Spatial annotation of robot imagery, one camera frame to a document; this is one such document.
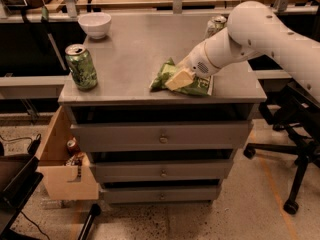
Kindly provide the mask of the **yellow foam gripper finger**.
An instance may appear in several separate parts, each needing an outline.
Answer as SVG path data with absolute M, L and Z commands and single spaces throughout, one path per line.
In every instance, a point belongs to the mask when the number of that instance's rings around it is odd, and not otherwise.
M 191 84 L 194 81 L 194 77 L 195 73 L 192 70 L 182 68 L 165 83 L 165 86 L 169 90 L 176 90 Z
M 178 68 L 189 68 L 190 67 L 190 58 L 189 56 L 186 56 L 185 58 L 183 58 L 178 64 L 177 64 Z

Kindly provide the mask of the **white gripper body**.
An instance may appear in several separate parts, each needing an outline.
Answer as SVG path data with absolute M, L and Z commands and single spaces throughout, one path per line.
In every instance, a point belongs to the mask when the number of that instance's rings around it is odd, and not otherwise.
M 206 78 L 220 71 L 208 58 L 206 53 L 206 43 L 201 42 L 195 46 L 186 57 L 186 65 L 198 77 Z

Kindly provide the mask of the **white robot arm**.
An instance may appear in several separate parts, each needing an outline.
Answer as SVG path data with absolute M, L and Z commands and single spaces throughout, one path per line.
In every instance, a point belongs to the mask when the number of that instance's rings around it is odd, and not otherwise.
M 209 77 L 232 63 L 260 55 L 275 61 L 320 101 L 320 43 L 294 32 L 256 1 L 234 7 L 226 26 L 195 46 L 165 86 L 176 90 L 191 84 L 195 77 Z

